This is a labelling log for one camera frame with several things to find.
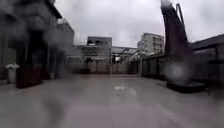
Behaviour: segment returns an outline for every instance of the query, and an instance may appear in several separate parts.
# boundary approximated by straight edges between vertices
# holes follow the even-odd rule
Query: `sky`
[[[170,1],[181,4],[190,42],[224,33],[223,0]],[[160,0],[56,0],[55,6],[74,29],[74,44],[106,36],[114,46],[137,47],[143,33],[165,35]]]

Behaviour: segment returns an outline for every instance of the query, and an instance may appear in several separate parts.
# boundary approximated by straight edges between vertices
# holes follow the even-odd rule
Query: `concrete ground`
[[[223,128],[224,103],[133,76],[71,76],[0,87],[1,128]]]

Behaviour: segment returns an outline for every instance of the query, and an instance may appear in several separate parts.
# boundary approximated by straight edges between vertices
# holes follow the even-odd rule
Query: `window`
[[[96,40],[96,45],[99,45],[100,44],[100,41],[99,40]]]

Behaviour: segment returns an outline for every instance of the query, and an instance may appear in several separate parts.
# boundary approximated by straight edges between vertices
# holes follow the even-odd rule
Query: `building facade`
[[[4,53],[0,54],[1,64],[20,65],[17,80],[22,86],[39,83],[52,73],[60,76],[66,57],[65,47],[73,44],[74,31],[54,7],[54,0],[16,0],[7,3],[12,6],[11,10],[0,9],[4,13],[0,15],[2,21],[7,21],[1,22],[7,30],[7,36],[5,32],[1,32],[4,35],[0,36],[0,40],[7,39],[4,49],[0,50]],[[13,56],[5,57],[7,51]]]
[[[87,46],[112,46],[112,37],[88,37]]]
[[[151,33],[144,33],[138,42],[138,49],[144,55],[161,53],[164,51],[164,46],[164,37]]]

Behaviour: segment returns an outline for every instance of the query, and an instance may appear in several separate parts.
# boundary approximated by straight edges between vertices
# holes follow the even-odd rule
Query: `pole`
[[[140,63],[139,63],[139,76],[142,76],[142,57],[140,57]]]
[[[4,40],[4,37],[3,36],[1,36],[0,38],[2,39],[2,42],[0,42],[0,43],[2,43],[2,48],[1,48],[1,62],[0,62],[0,64],[2,65],[3,64],[3,61],[4,61],[5,40]]]
[[[109,75],[111,76],[112,75],[112,71],[111,71],[111,68],[112,68],[112,60],[111,60],[111,56],[112,56],[112,54],[111,54],[111,52],[112,52],[112,50],[111,50],[111,46],[110,46],[110,48],[109,48]]]

